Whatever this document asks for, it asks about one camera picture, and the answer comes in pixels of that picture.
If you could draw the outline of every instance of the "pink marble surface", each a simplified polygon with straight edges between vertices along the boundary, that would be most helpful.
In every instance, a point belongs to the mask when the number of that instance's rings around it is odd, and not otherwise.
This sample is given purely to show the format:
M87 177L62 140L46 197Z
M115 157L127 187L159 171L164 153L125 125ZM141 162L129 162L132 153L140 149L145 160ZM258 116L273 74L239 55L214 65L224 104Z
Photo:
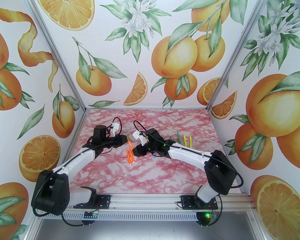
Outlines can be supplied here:
M133 120L138 120L146 129L158 130L164 139L171 136L177 141L177 131L179 131L181 136L192 135L195 149L207 152L213 152L215 149L223 151L205 109L103 109L89 111L73 155L92 136L96 125L108 126L116 116L122 121L122 134L131 138L133 146L139 144L132 137L135 131ZM70 189L89 186L99 193L189 194L195 193L198 187L207 181L205 173L192 165L166 157L155 158L150 153L137 158L129 165L126 156L128 148L129 145L125 144L97 157L74 177Z

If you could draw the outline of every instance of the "orange marker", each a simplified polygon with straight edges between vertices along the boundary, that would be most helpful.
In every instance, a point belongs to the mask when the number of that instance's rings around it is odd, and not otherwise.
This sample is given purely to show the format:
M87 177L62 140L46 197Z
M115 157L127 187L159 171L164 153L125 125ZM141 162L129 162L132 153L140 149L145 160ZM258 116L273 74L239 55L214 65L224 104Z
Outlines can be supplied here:
M131 149L129 150L129 153L130 153L130 156L131 156L131 161L134 162L133 152L132 152Z
M131 164L130 156L129 156L129 151L126 151L127 158L128 158L128 163Z
M131 149L133 150L134 147L133 147L132 143L130 141L128 143L129 143L129 146L131 147Z

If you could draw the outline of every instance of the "green marker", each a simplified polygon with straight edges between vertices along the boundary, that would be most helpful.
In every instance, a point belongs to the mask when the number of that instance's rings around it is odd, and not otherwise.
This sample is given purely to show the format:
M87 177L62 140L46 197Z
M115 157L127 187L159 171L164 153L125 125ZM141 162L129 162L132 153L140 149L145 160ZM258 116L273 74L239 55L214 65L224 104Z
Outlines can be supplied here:
M181 144L181 139L180 139L179 132L177 132L177 137L178 137L178 143Z

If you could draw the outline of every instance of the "painted orange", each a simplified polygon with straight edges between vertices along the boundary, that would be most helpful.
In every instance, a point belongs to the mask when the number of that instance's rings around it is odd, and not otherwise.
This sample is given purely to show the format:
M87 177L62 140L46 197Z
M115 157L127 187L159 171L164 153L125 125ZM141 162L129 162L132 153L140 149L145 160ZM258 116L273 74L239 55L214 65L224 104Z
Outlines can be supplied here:
M15 99L8 97L3 92L0 91L0 98L2 100L2 105L0 105L0 110L9 110L14 108L21 100L22 89L18 79L10 71L1 68L0 69L0 80L8 88Z
M272 74L258 81L251 89L247 101L247 116L255 130L268 137L279 137L300 126L300 92L279 91L270 94L286 75Z
M208 80L204 83L197 93L197 100L202 105L207 105L212 94L214 93L215 88L219 82L220 78L216 77Z
M191 96L195 92L197 88L197 78L191 73L187 73L186 75L190 83L189 93L187 94L184 88L182 88L178 96L176 96L176 87L178 83L178 78L170 78L168 79L164 87L165 94L167 95L167 97L173 100L182 100Z
M287 135L277 137L277 142L287 160L300 168L300 127Z
M151 57L153 70L166 78L185 75L197 58L197 46L191 37L177 43L169 52L165 63L170 36L163 38L154 48Z
M204 22L217 10L217 8L219 7L218 5L220 5L221 2L223 2L223 0L218 0L215 3L213 3L207 7L204 7L204 8L192 9L192 22L193 23ZM211 22L209 25L209 31L211 31L213 29L214 25L216 24L216 22L220 16L220 11L221 10L218 10L212 16ZM221 23L224 23L224 21L226 20L226 18L229 15L229 12L230 12L229 0L226 0L226 2L224 3L224 6L222 8L222 11L221 11ZM208 23L209 23L209 21L207 21L203 26L201 26L199 31L206 32Z
M195 64L192 66L192 70L197 72L205 72L215 67L222 59L225 53L225 42L221 37L219 45L214 53L209 57L209 38L206 39L206 35L195 40L197 45L198 53Z
M112 81L110 80L110 77L101 72L96 66L93 66L93 70L91 69L91 84L83 78L80 69L76 72L76 81L83 91L94 96L103 96L108 94L112 88Z
M215 118L224 119L231 113L231 111L236 103L237 92L238 91L235 91L227 99L225 99L222 103L220 103L216 106L213 106L211 108L211 113Z
M71 132L73 131L74 125L75 125L75 114L73 111L72 106L65 101L60 102L59 107L59 119L53 113L52 115L52 127L54 132L57 136L60 138L66 138L68 137Z
M9 57L8 53L8 47L7 44L0 34L0 68L3 68L3 66L7 63Z
M148 85L143 74L138 72L135 82L133 84L133 88L124 101L123 105L132 106L141 102L147 95Z
M59 156L60 145L54 137L49 135L34 137L20 152L20 171L28 181L36 182L40 172L56 167Z
M252 163L249 163L252 149L240 151L245 143L255 134L257 134L257 131L255 131L250 123L242 125L235 134L234 145L238 158L246 167L253 170L261 170L269 165L273 157L273 144L270 137L267 137L260 156Z
M273 239L299 238L300 196L291 185L275 176L264 175L253 182L250 193Z
M20 197L23 199L22 201L3 211L12 216L12 218L16 221L15 224L12 223L9 225L0 226L1 239L10 240L23 221L28 207L29 197L26 188L17 182L8 182L0 185L0 199L5 197Z
M68 30L85 29L94 16L94 0L38 0L38 2L53 22Z

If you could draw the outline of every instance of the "white plastic clip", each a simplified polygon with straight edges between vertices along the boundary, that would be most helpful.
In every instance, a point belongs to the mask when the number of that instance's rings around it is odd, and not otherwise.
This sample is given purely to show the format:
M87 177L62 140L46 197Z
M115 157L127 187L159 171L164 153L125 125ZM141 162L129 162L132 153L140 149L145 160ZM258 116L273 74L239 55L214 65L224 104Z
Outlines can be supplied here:
M138 130L136 130L136 131L132 134L132 136L133 136L136 140L140 139L140 140L141 140L141 143L142 143L142 146L144 146L145 143L148 142L147 138L145 138L143 135L140 135L140 132L139 132Z
M114 137L116 135L116 131L119 130L120 124L117 122L112 123L112 136Z

